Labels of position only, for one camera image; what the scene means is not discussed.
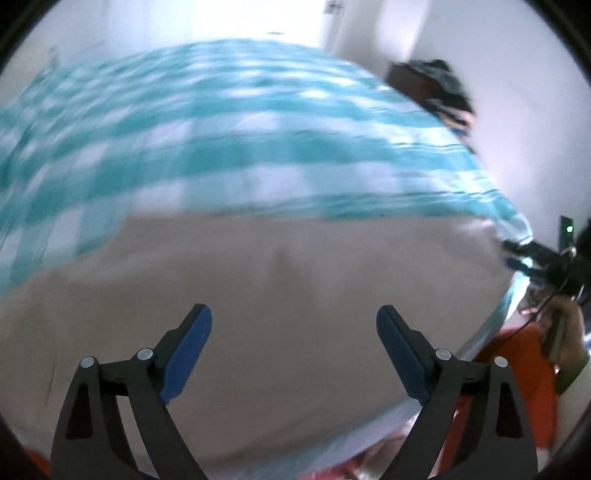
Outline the person's right hand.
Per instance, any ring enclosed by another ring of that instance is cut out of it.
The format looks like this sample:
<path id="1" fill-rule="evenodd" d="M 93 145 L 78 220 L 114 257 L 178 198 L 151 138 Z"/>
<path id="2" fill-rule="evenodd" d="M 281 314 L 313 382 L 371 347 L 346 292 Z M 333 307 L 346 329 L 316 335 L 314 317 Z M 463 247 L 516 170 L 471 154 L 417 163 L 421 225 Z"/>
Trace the person's right hand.
<path id="1" fill-rule="evenodd" d="M 556 365 L 561 371 L 572 371 L 587 360 L 583 313 L 575 301 L 564 295 L 553 296 L 548 301 L 542 310 L 542 318 L 551 320 L 555 313 L 559 314 L 565 325 Z"/>

